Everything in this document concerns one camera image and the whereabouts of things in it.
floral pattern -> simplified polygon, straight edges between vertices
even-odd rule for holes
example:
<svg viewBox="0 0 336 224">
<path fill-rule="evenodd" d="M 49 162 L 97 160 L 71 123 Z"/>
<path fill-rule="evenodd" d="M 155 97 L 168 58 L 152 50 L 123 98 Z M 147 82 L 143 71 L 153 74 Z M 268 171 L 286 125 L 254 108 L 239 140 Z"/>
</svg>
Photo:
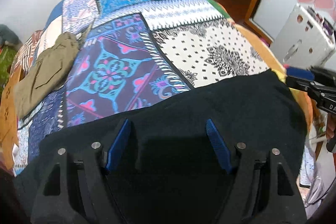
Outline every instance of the floral pattern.
<svg viewBox="0 0 336 224">
<path fill-rule="evenodd" d="M 184 71 L 179 69 L 179 71 L 182 73 L 182 75 L 192 84 L 195 85 L 195 80 L 197 80 L 196 76 L 197 73 L 196 72 L 191 72 L 190 70 Z"/>
<path fill-rule="evenodd" d="M 62 32 L 78 34 L 98 16 L 96 0 L 64 0 Z"/>
<path fill-rule="evenodd" d="M 250 47 L 250 55 L 256 60 L 263 61 L 259 53 L 252 46 Z"/>
<path fill-rule="evenodd" d="M 136 42 L 141 42 L 140 34 L 139 32 L 143 30 L 142 26 L 131 26 L 126 29 L 126 37 L 130 41 L 131 44 L 136 43 Z"/>
<path fill-rule="evenodd" d="M 208 47 L 209 57 L 205 62 L 213 65 L 218 69 L 220 76 L 226 75 L 248 75 L 250 65 L 246 64 L 238 52 L 230 51 L 224 46 Z"/>
<path fill-rule="evenodd" d="M 174 94 L 180 93 L 180 91 L 178 91 L 178 89 L 183 88 L 182 86 L 173 86 L 169 83 L 167 76 L 163 75 L 160 78 L 157 78 L 157 80 L 150 82 L 149 83 L 152 87 L 152 91 L 154 94 L 158 95 L 160 97 L 160 99 L 164 100 L 167 99 L 169 97 L 172 97 L 172 93 L 168 92 L 166 89 L 167 88 L 171 88 L 171 91 Z"/>
<path fill-rule="evenodd" d="M 220 26 L 230 27 L 231 29 L 235 28 L 231 23 L 229 23 L 226 20 L 226 18 L 219 18 L 216 20 L 210 20 L 206 22 L 200 22 L 190 25 L 182 25 L 173 29 L 164 29 L 155 31 L 153 32 L 153 36 L 158 44 L 165 43 L 164 40 L 168 39 L 169 36 L 177 37 L 179 32 L 186 32 L 186 31 L 190 32 L 191 34 L 195 34 L 199 37 L 205 38 L 207 34 L 207 28 L 209 27 L 219 28 Z"/>
<path fill-rule="evenodd" d="M 70 121 L 68 121 L 68 126 L 78 126 L 79 124 L 84 123 L 84 112 L 78 113 L 72 117 Z"/>
<path fill-rule="evenodd" d="M 152 60 L 145 58 L 142 60 L 134 60 L 123 58 L 107 52 L 104 44 L 100 44 L 101 53 L 96 59 L 92 70 L 79 86 L 69 91 L 74 92 L 82 89 L 89 94 L 98 94 L 101 98 L 112 101 L 114 111 L 118 112 L 116 98 L 126 85 L 126 78 L 134 75 L 140 63 Z"/>
</svg>

bed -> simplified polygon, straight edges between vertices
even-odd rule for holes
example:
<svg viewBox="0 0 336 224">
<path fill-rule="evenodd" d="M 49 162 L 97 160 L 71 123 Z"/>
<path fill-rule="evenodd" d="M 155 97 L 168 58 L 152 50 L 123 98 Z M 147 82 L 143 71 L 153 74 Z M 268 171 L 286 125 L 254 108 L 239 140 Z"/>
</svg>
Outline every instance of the bed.
<svg viewBox="0 0 336 224">
<path fill-rule="evenodd" d="M 64 127 L 236 75 L 285 73 L 268 47 L 213 0 L 62 0 L 16 54 L 11 77 L 26 75 L 63 32 L 87 37 L 65 84 L 3 138 L 5 165 L 15 175 L 38 156 L 43 138 Z M 301 92 L 295 98 L 309 126 L 310 100 Z"/>
</svg>

black fabric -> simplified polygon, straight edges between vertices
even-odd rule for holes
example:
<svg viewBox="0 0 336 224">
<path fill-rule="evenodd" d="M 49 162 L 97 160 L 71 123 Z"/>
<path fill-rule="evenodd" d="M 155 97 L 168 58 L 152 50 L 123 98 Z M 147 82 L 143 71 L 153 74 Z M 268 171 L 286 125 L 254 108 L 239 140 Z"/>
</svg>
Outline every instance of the black fabric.
<svg viewBox="0 0 336 224">
<path fill-rule="evenodd" d="M 2 168 L 0 168 L 0 188 L 0 223 L 30 223 L 16 199 L 13 176 Z"/>
<path fill-rule="evenodd" d="M 43 170 L 59 148 L 81 151 L 124 117 L 135 130 L 117 171 L 107 179 L 130 223 L 211 223 L 216 217 L 234 177 L 220 169 L 205 132 L 208 118 L 220 122 L 225 130 L 221 134 L 235 143 L 260 151 L 278 148 L 293 175 L 299 173 L 305 117 L 287 86 L 268 70 L 47 136 L 40 143 L 40 156 L 14 180 L 26 213 L 30 215 Z"/>
</svg>

